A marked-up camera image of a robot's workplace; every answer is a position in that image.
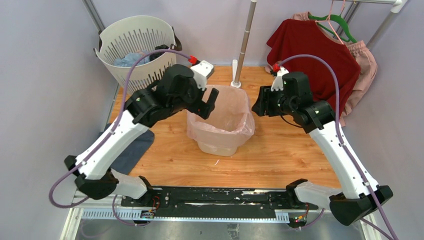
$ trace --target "wooden surface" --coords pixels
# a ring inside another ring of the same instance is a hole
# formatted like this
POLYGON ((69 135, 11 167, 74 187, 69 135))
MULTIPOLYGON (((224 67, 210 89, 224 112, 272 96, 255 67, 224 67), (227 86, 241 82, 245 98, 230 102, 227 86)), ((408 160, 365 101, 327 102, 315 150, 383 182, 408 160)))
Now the wooden surface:
MULTIPOLYGON (((230 66, 217 66, 208 84, 229 86, 230 66)), ((244 67, 242 89, 256 102, 259 87, 271 85, 273 77, 263 67, 244 67)), ((122 89, 111 116, 119 112, 122 89)), ((315 184, 339 188, 339 181, 315 142, 301 128, 290 126, 279 117, 258 117, 253 113, 255 133, 231 157, 202 152, 196 141, 187 137, 186 111, 156 123, 148 149, 131 176, 145 176, 152 185, 285 188, 287 184, 308 179, 315 184)))

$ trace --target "black and white robotic arm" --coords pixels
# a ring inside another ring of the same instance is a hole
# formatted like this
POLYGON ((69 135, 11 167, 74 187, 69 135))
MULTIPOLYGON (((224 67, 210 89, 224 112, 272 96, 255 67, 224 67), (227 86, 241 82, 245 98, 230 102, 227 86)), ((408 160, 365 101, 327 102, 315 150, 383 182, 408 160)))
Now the black and white robotic arm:
POLYGON ((341 189, 315 185, 306 179, 299 179, 289 184, 286 190, 291 196, 293 206, 311 203, 330 209, 339 222, 348 226, 377 209, 367 185, 371 186, 381 204, 393 196, 389 186, 380 186, 365 169, 343 131, 340 130, 343 145, 349 149, 366 175, 368 182, 364 182, 340 144, 336 132, 335 112, 328 102, 313 101, 309 80, 304 73, 288 73, 281 68, 272 86, 260 87, 252 111, 260 117, 293 116, 294 121, 321 148, 337 175, 341 189))
POLYGON ((110 194, 141 198, 150 187, 142 176, 132 177, 110 168, 113 161, 141 134, 155 123, 177 112, 187 109, 207 119, 215 108, 218 90, 213 88, 207 102, 202 98, 208 78, 214 66, 206 61, 192 67, 175 64, 168 67, 161 80, 156 80, 144 89, 134 92, 125 102, 122 117, 113 130, 115 121, 86 151, 78 156, 68 156, 66 167, 71 170, 81 162, 83 165, 73 172, 79 191, 98 200, 110 194), (89 158, 83 159, 112 132, 107 141, 89 158))

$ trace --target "dark blue cloth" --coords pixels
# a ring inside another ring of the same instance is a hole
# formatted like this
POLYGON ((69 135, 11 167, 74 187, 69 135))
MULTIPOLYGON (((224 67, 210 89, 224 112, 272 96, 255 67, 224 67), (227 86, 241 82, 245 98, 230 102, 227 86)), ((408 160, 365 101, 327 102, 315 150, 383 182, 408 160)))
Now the dark blue cloth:
POLYGON ((131 170, 136 166, 139 162, 140 158, 145 154, 147 149, 153 144, 155 140, 155 134, 147 130, 145 133, 141 134, 137 137, 133 142, 131 142, 128 147, 113 161, 110 167, 121 174, 128 175, 131 170))

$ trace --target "clothes hanger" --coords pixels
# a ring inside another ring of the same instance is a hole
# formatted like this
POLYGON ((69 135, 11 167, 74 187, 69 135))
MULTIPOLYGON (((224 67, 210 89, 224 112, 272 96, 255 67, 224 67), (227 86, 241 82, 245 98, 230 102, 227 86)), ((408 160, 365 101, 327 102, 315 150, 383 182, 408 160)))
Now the clothes hanger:
MULTIPOLYGON (((345 1, 343 0, 343 5, 341 7, 341 12, 343 12, 343 10, 345 9, 345 1)), ((351 32, 349 31, 349 26, 348 23, 339 15, 335 15, 335 14, 331 14, 332 13, 332 9, 333 9, 333 3, 334 0, 331 1, 331 7, 330 7, 330 12, 327 16, 323 16, 323 17, 318 17, 318 16, 314 16, 312 14, 309 14, 308 17, 309 19, 315 20, 317 22, 317 24, 323 28, 324 30, 326 30, 327 32, 331 33, 332 35, 336 36, 338 38, 338 40, 344 45, 343 41, 345 42, 352 42, 352 43, 357 43, 358 41, 351 35, 351 32), (336 31, 334 30, 333 26, 331 25, 330 21, 336 22, 337 24, 340 25, 340 27, 344 30, 346 36, 348 37, 348 39, 342 38, 340 37, 336 31), (328 24, 330 25, 331 29, 328 29, 327 27, 325 27, 324 25, 318 23, 318 22, 328 22, 328 24)))

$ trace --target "white wall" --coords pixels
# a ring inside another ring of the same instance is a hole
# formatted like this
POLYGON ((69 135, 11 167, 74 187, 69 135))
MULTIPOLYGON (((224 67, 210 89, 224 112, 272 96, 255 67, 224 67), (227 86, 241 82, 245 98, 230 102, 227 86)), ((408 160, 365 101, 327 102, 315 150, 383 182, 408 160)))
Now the white wall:
MULTIPOLYGON (((0 33, 0 239, 56 240, 68 210, 50 204, 50 186, 95 140, 117 84, 80 0, 3 1, 0 33)), ((56 200, 69 204, 74 186, 56 200)))
MULTIPOLYGON (((250 0, 93 0, 106 26, 123 18, 149 15, 174 26, 183 51, 212 64, 229 65, 238 59, 250 0)), ((265 65, 266 45, 281 22, 294 13, 329 13, 329 0, 259 0, 247 44, 245 65, 265 65)), ((341 3, 334 3, 339 13, 341 3)))
MULTIPOLYGON (((385 209, 399 239, 423 239, 424 199, 424 1, 410 0, 372 53, 377 76, 359 105, 346 118, 345 133, 369 172, 394 197, 385 209)), ((363 4, 351 27, 369 36, 373 19, 387 9, 363 4)))

